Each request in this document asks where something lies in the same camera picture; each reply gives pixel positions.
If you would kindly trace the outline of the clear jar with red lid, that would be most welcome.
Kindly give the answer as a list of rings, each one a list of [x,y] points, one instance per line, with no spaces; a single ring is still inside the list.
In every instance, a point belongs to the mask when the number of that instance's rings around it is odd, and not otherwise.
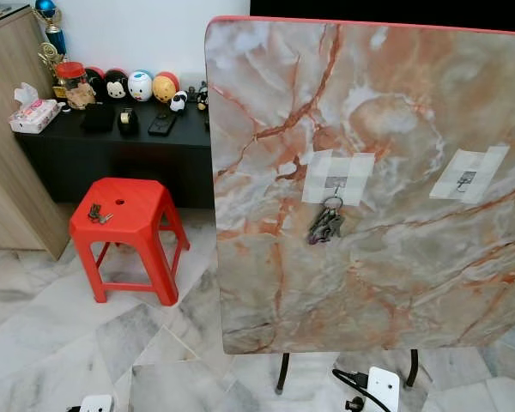
[[[86,106],[96,102],[95,91],[89,85],[88,72],[81,63],[73,60],[58,63],[55,66],[55,75],[58,76],[63,94],[72,109],[84,110]]]

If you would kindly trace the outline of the black quilted wallet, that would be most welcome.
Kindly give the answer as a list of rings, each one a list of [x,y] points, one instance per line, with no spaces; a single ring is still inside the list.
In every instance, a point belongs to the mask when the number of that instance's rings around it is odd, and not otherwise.
[[[106,133],[110,132],[115,123],[116,111],[114,105],[94,103],[88,105],[82,114],[81,129],[85,132]]]

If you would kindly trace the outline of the light wooden cabinet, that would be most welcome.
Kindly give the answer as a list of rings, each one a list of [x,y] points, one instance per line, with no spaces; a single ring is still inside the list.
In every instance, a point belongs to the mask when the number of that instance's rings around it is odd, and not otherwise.
[[[39,93],[49,88],[50,78],[37,58],[43,35],[30,5],[2,1],[7,10],[0,15],[0,250],[46,251],[58,259],[69,242],[68,219],[8,125],[19,107],[15,88],[22,83]]]

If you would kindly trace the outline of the black smartphone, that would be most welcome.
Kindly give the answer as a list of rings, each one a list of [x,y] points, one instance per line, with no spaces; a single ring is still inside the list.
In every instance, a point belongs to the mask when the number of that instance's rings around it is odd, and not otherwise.
[[[178,114],[174,112],[160,112],[155,115],[147,128],[149,135],[167,136],[172,132],[173,126],[178,122]]]

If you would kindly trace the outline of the black TV console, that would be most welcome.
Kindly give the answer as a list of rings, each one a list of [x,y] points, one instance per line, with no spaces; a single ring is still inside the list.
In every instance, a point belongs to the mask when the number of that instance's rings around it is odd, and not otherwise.
[[[162,182],[179,208],[214,208],[207,115],[188,106],[170,134],[150,135],[148,125],[164,107],[143,102],[132,109],[140,123],[135,135],[86,132],[84,114],[70,111],[40,134],[15,134],[15,141],[54,203],[77,203],[94,181],[118,177]]]

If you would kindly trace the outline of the clear adhesive wall hook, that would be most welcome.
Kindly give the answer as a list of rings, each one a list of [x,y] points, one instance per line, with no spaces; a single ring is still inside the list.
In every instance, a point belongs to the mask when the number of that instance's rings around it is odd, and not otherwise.
[[[434,182],[429,197],[480,203],[508,152],[505,144],[490,146],[486,152],[458,149]]]
[[[345,207],[355,207],[362,200],[374,162],[371,153],[349,157],[332,156],[332,150],[313,153],[307,164],[301,200],[323,203],[328,197],[340,197]]]

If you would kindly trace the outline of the black tape dispenser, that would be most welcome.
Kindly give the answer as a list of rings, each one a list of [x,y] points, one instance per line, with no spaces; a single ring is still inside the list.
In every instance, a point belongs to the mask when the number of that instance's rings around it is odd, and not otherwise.
[[[121,107],[118,112],[117,129],[121,135],[136,135],[139,133],[139,118],[133,107]]]

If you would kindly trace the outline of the white duck character figure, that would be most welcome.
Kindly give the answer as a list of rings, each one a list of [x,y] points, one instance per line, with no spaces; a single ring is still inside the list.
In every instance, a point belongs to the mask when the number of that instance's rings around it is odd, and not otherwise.
[[[153,76],[146,70],[132,71],[127,86],[133,100],[148,101],[153,97]]]

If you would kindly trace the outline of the marble folding table red rim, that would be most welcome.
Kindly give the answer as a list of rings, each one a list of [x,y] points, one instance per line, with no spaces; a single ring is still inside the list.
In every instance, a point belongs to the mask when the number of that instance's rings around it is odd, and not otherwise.
[[[515,32],[219,16],[205,32],[215,281],[229,354],[477,347],[515,326]],[[431,199],[505,144],[480,203]],[[315,152],[375,156],[307,244]]]

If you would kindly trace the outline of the pink white tissue pack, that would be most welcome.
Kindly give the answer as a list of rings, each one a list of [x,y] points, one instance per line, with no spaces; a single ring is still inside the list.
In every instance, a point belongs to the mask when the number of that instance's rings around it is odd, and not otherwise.
[[[38,91],[25,82],[15,88],[13,98],[21,106],[10,115],[8,124],[17,133],[40,134],[60,113],[57,100],[41,99]]]

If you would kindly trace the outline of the black mouse character figure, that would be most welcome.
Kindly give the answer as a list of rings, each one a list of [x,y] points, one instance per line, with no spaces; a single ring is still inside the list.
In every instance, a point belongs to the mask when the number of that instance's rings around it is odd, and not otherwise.
[[[106,71],[105,90],[107,97],[112,101],[124,101],[129,97],[128,75],[123,70]]]

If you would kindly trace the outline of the black television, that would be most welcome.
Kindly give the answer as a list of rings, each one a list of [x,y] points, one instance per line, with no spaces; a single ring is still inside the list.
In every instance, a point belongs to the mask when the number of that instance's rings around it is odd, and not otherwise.
[[[515,32],[515,0],[250,0],[249,13]]]

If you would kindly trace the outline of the gold trophy with blue ball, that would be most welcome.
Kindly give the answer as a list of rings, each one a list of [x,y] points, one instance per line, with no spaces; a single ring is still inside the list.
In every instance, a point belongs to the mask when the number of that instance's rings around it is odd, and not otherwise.
[[[64,62],[66,55],[64,34],[60,27],[62,13],[55,0],[34,0],[33,15],[42,24],[46,37],[45,43],[41,44],[39,58],[48,68],[55,85],[62,86],[63,82],[55,71],[55,67]]]

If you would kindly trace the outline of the yellow bear character figure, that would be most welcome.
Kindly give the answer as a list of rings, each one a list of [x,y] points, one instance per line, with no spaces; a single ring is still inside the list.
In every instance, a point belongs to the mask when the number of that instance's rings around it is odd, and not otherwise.
[[[167,105],[179,91],[179,79],[172,72],[160,71],[153,77],[152,94],[159,102]]]

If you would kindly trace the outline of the dark key bunch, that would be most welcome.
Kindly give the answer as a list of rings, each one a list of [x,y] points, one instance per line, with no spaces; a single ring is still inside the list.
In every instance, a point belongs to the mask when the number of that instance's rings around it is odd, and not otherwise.
[[[306,237],[308,245],[329,242],[332,237],[341,235],[341,227],[345,216],[341,213],[344,205],[342,197],[329,196],[323,201],[323,208],[319,211],[308,230]]]

